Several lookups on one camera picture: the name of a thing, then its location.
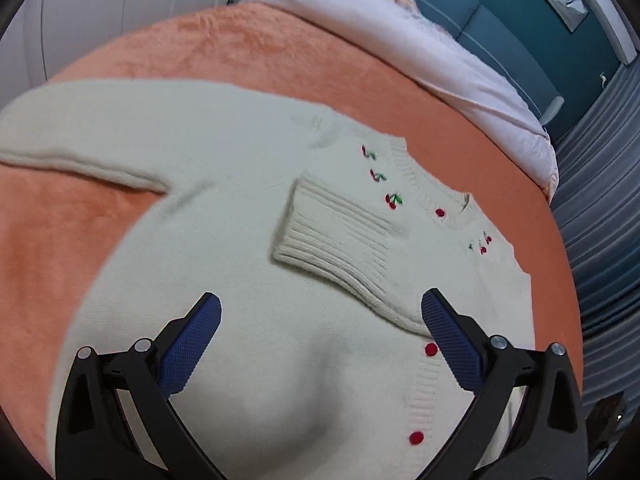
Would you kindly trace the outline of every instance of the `blue upholstered headboard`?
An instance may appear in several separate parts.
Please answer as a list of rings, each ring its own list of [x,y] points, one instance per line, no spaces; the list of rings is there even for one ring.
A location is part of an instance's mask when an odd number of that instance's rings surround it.
[[[564,99],[520,41],[478,0],[416,0],[422,14],[504,76],[542,125]]]

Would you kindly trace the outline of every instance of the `orange blanket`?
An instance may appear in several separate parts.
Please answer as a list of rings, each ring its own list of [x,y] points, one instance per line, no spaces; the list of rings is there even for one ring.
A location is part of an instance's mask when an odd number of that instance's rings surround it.
[[[544,196],[475,126],[396,70],[296,17],[245,4],[119,38],[54,80],[105,77],[230,82],[321,102],[407,138],[414,158],[449,186],[472,192],[514,245],[532,277],[536,345],[564,343],[582,383],[574,283]],[[0,197],[0,405],[49,466],[45,416],[66,328],[105,259],[160,197],[6,166]]]

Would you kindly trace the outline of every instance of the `sweater neckline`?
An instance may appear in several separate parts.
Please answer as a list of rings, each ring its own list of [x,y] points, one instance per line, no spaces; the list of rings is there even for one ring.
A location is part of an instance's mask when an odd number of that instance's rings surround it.
[[[406,139],[393,136],[388,138],[396,170],[410,184],[413,194],[418,197],[418,205],[432,221],[449,229],[459,230],[482,218],[482,210],[471,193],[453,190],[426,171],[409,155]],[[434,204],[430,198],[430,187],[437,187],[441,192],[452,197],[461,205],[462,210],[456,213],[447,212],[442,218],[439,218],[436,214],[438,205]]]

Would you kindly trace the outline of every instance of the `white comforter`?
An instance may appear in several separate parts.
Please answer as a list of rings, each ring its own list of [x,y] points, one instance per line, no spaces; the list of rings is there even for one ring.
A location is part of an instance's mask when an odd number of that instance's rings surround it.
[[[548,134],[503,76],[433,23],[392,0],[254,1],[315,23],[414,79],[484,131],[551,200],[558,164]]]

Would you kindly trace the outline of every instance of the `teal wall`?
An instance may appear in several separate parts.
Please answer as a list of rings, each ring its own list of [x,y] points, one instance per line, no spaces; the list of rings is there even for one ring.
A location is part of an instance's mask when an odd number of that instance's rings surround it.
[[[600,23],[590,12],[573,33],[546,0],[479,0],[522,42],[566,102],[549,124],[559,139],[602,92],[620,65]]]

